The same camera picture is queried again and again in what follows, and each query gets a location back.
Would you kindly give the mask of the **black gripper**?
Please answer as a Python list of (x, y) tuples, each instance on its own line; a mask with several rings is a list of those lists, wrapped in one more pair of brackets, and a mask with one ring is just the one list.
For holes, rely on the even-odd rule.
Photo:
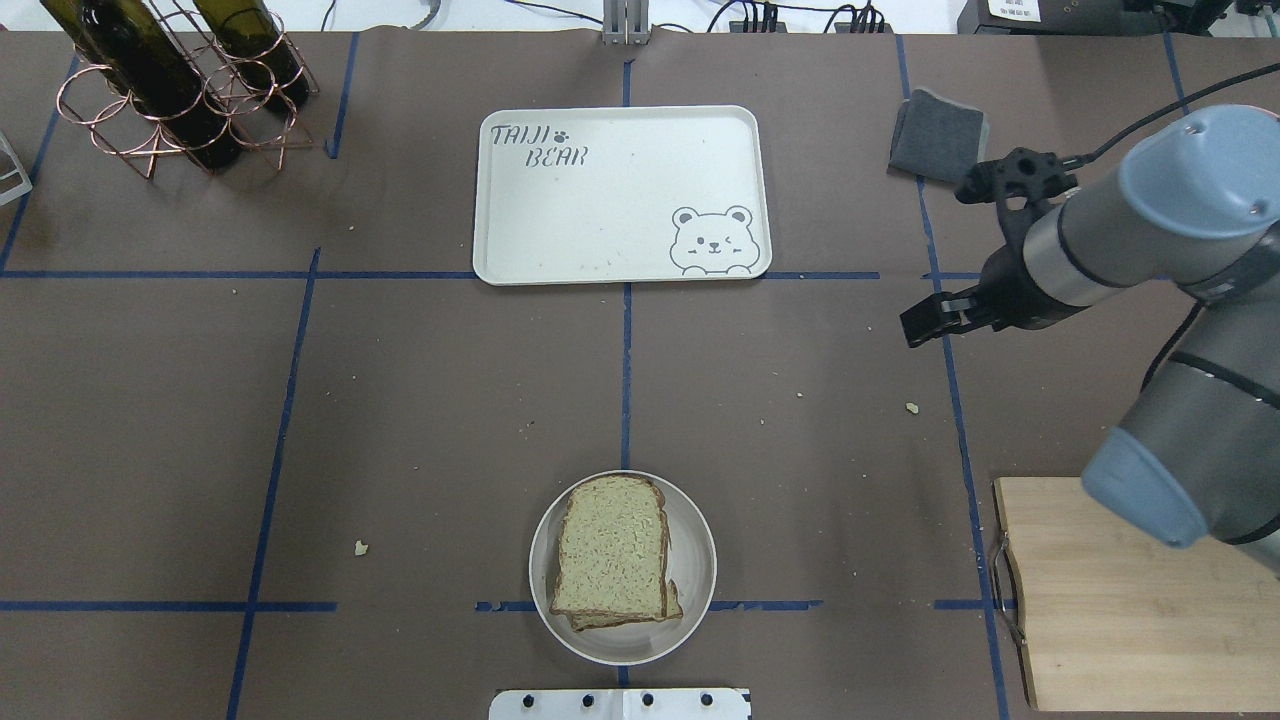
[(1076, 186), (1052, 152), (1019, 147), (972, 167), (955, 199), (993, 204), (1004, 246), (986, 260), (977, 286), (932, 293), (899, 314), (908, 347), (984, 325), (1038, 331), (1080, 313), (1056, 287), (1076, 268), (1062, 251), (1061, 208), (1051, 202)]

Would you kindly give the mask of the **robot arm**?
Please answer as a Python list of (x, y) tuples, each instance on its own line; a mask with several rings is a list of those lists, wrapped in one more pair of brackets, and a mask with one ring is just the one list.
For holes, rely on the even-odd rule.
[(1080, 187), (1078, 158), (1015, 149), (972, 168), (1004, 245), (978, 282), (905, 310), (920, 346), (1039, 331), (1149, 281), (1192, 309), (1082, 473), (1094, 501), (1175, 550), (1203, 538), (1279, 560), (1279, 124), (1242, 104), (1190, 111)]

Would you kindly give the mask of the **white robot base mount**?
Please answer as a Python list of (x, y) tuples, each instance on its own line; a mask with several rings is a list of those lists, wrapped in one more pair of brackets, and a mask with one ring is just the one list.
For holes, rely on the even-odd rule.
[(748, 689), (605, 688), (502, 691), (489, 719), (751, 719)]

